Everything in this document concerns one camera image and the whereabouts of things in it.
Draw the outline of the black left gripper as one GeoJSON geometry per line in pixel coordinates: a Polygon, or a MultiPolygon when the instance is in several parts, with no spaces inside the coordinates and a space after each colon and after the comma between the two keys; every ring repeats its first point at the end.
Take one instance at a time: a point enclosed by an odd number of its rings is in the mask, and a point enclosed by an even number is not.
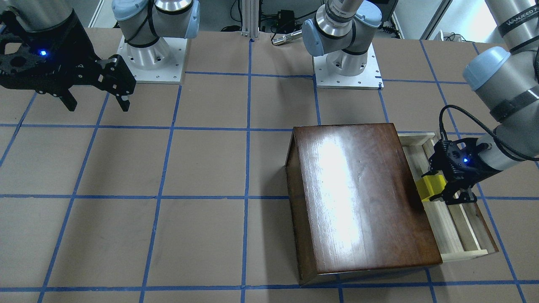
{"type": "Polygon", "coordinates": [[[479,153],[488,147],[487,143],[477,141],[477,138],[456,141],[441,138],[436,142],[434,153],[429,158],[430,170],[421,177],[437,175],[441,171],[447,184],[444,190],[429,197],[429,201],[442,201],[446,205],[477,202],[473,186],[500,172],[480,159],[479,153]]]}

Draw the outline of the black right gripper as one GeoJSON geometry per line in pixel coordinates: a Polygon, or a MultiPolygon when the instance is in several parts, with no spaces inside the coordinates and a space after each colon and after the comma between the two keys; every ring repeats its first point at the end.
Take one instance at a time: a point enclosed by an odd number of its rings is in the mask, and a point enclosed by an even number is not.
{"type": "Polygon", "coordinates": [[[129,111],[129,94],[136,80],[123,57],[97,56],[77,14],[71,11],[62,23],[38,32],[23,28],[12,10],[1,14],[6,32],[1,34],[1,85],[58,96],[75,111],[77,100],[69,89],[91,85],[116,96],[123,112],[129,111]]]}

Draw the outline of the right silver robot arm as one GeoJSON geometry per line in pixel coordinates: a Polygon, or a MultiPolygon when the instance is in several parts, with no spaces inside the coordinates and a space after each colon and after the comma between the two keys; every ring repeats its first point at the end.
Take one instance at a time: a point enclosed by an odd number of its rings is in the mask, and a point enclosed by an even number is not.
{"type": "Polygon", "coordinates": [[[100,58],[74,8],[65,0],[2,0],[1,85],[59,98],[69,111],[73,85],[91,85],[116,97],[124,112],[142,70],[171,61],[166,38],[193,39],[200,26],[197,0],[114,0],[126,54],[100,58]]]}

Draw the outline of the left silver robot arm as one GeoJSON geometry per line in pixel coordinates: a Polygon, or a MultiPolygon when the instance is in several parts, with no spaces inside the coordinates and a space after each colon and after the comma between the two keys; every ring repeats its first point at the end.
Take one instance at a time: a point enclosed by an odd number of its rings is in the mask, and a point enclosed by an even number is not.
{"type": "MultiPolygon", "coordinates": [[[[489,129],[459,106],[486,134],[451,141],[439,113],[440,140],[429,159],[426,175],[443,173],[445,187],[429,195],[447,205],[477,201],[473,186],[523,161],[538,161],[538,2],[488,0],[497,30],[510,50],[492,47],[474,58],[463,71],[464,80],[498,122],[489,129]]],[[[329,0],[304,21],[302,38],[313,57],[333,56],[336,72],[360,73],[374,32],[381,24],[380,9],[363,0],[329,0]]]]}

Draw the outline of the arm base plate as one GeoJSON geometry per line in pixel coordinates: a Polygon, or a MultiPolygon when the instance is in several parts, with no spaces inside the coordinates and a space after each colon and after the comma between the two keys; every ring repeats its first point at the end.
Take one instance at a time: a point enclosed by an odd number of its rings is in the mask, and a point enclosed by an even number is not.
{"type": "Polygon", "coordinates": [[[124,37],[117,54],[126,62],[137,84],[181,84],[190,40],[161,37],[147,48],[135,48],[124,37]]]}
{"type": "Polygon", "coordinates": [[[327,89],[379,90],[384,88],[373,44],[361,55],[343,50],[313,57],[316,87],[327,89]]]}

